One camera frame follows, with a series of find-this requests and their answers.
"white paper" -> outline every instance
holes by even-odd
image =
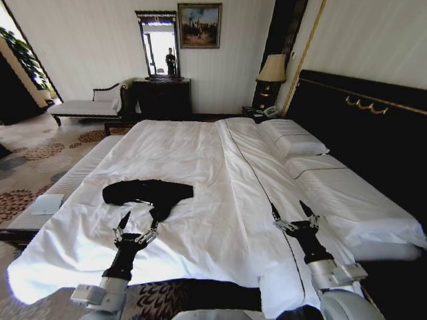
[[[64,195],[40,195],[30,205],[29,211],[32,215],[52,215],[58,212]]]

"picture frame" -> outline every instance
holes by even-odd
[[[220,48],[222,3],[178,3],[182,49]]]

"white wall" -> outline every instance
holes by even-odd
[[[302,69],[427,89],[427,1],[327,0]]]
[[[178,0],[6,0],[64,101],[147,76],[135,10],[177,10]],[[212,2],[186,0],[180,2]],[[274,0],[221,0],[219,49],[180,49],[193,111],[239,113],[255,89]]]

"white duvet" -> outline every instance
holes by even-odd
[[[298,242],[289,238],[289,246],[273,226],[270,204],[235,143],[282,218],[305,219],[298,201],[310,202],[270,154],[251,119],[226,121],[136,125],[9,266],[16,297],[34,303],[61,287],[98,285],[116,253],[111,229],[129,208],[126,232],[143,233],[151,224],[151,207],[106,205],[102,189],[117,181],[161,179],[193,185],[194,198],[179,202],[159,224],[159,237],[136,255],[130,285],[194,278],[259,287],[267,318],[305,304],[317,307]],[[328,227],[320,229],[328,251],[341,263],[352,262]]]

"white pillow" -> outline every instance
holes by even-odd
[[[413,216],[335,158],[294,157],[285,169],[306,193],[313,212],[325,217],[347,245],[368,240],[427,248]]]
[[[270,137],[281,158],[290,155],[320,155],[329,152],[321,141],[292,120],[272,119],[264,121],[258,126]]]

